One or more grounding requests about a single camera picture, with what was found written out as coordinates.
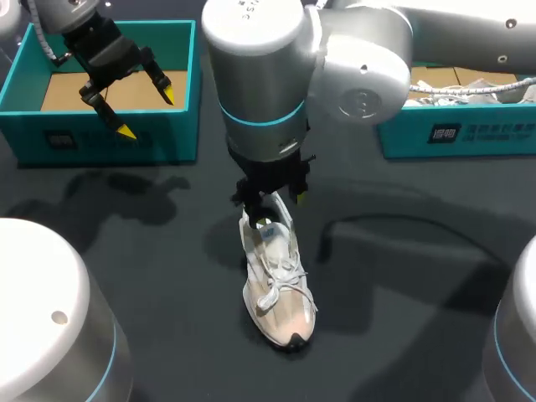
white cylinder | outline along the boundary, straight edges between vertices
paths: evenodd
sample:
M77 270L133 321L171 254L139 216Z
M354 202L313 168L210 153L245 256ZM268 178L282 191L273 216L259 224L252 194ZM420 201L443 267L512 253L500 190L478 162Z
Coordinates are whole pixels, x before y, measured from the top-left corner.
M0 219L0 401L126 402L126 337L79 254L39 224Z
M536 239L519 259L493 318L482 368L495 402L536 402Z
M17 32L20 14L18 0L0 0L0 40L9 39Z

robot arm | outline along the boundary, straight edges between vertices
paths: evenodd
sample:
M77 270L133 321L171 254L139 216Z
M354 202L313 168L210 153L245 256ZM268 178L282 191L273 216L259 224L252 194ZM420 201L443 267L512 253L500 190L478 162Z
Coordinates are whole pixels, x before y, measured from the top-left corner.
M0 0L0 40L15 34L20 14L20 5L17 1Z
M379 124L407 100L414 60L536 74L536 4L524 0L208 0L202 25L229 153L244 170L237 200L307 189L304 101L335 117Z
M162 72L149 48L138 48L125 38L115 23L96 11L99 0L26 0L35 31L44 52L56 66L74 56L90 79L80 89L82 100L93 107L108 128L136 138L105 102L101 91L121 80L139 65L151 77L162 98L173 104L170 79ZM0 38L13 33L20 17L18 0L0 0ZM44 32L61 34L69 53L56 56L48 46Z

cardboard bottom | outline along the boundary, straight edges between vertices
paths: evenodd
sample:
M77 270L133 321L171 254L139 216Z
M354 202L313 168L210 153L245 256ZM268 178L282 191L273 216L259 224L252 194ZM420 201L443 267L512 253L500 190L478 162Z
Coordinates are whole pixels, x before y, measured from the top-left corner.
M115 111L183 109L188 90L188 72L164 71L164 74L172 81L174 105L166 103L144 71L114 82L101 94ZM86 73L52 74L41 111L92 111L79 94L88 79Z

logo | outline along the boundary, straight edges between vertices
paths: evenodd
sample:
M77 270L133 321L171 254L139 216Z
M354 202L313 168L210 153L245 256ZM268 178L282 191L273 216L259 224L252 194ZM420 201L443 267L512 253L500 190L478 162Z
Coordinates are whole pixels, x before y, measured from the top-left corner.
M450 144L458 137L461 130L461 124L435 124L432 127L429 144Z
M73 134L69 130L45 130L43 133L52 149L78 149Z

shoelace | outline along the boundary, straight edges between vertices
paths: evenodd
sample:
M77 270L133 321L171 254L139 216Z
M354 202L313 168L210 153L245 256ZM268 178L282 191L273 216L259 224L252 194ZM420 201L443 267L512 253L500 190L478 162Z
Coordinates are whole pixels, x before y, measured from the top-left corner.
M279 300L279 295L282 291L299 291L306 299L311 303L315 312L318 311L315 302L312 300L312 295L309 291L302 289L299 286L300 278L307 275L306 272L300 272L298 267L300 266L300 253L296 252L296 258L270 258L265 255L260 255L259 260L265 269L265 273L268 275L268 286L270 291L263 297L260 297L257 301L257 306L266 312L270 310ZM286 275L282 278L276 277L271 267L276 266L278 270L285 270Z

